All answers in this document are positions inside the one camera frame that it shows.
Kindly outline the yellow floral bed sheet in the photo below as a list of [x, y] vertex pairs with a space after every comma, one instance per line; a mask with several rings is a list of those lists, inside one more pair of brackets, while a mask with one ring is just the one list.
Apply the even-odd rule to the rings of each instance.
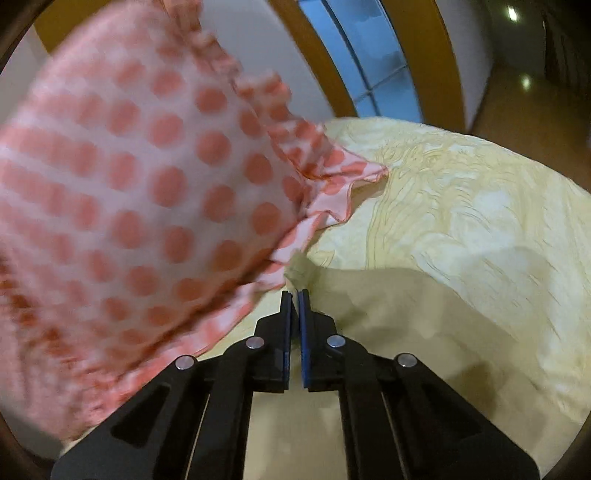
[[590, 411], [590, 196], [485, 140], [388, 119], [329, 134], [383, 164], [290, 282], [370, 351], [409, 351], [548, 473]]

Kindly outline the blue glass window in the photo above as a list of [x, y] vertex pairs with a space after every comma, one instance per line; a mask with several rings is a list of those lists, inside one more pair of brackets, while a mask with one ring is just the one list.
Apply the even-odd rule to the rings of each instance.
[[360, 118], [423, 121], [407, 59], [382, 2], [308, 0], [298, 5], [331, 56]]

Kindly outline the right pink polka-dot pillow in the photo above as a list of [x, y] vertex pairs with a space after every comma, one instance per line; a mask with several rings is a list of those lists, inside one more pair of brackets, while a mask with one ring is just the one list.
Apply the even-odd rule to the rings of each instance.
[[387, 173], [245, 75], [201, 8], [103, 8], [1, 129], [1, 390], [62, 441], [211, 349]]

